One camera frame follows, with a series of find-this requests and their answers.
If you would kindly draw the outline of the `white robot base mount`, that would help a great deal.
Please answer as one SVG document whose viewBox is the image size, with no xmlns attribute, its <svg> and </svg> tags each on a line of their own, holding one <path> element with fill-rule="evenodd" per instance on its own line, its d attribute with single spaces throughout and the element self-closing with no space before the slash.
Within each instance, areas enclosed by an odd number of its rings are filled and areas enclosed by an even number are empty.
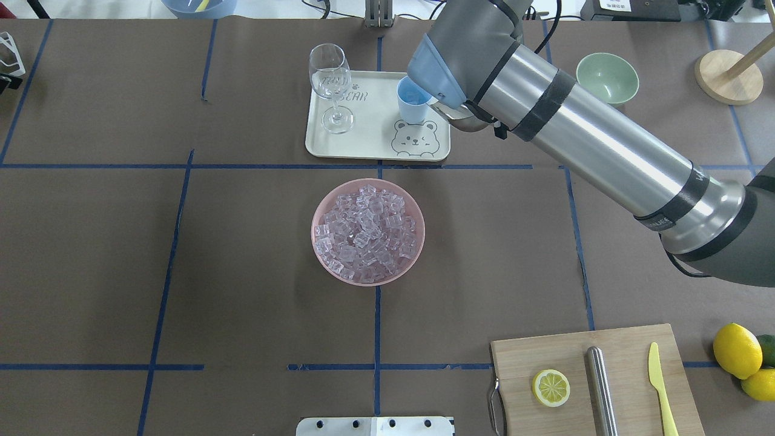
<svg viewBox="0 0 775 436">
<path fill-rule="evenodd" d="M 454 419 L 444 416 L 308 417 L 296 435 L 455 435 Z"/>
</svg>

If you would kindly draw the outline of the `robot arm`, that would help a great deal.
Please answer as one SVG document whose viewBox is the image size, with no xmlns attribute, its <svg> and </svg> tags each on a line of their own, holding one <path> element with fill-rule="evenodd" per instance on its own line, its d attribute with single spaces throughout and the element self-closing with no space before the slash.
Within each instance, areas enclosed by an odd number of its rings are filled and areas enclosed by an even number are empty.
<svg viewBox="0 0 775 436">
<path fill-rule="evenodd" d="M 412 56 L 410 79 L 441 107 L 470 110 L 532 142 L 661 236 L 667 254 L 729 282 L 774 284 L 773 163 L 717 181 L 523 45 L 529 1 L 448 1 Z"/>
</svg>

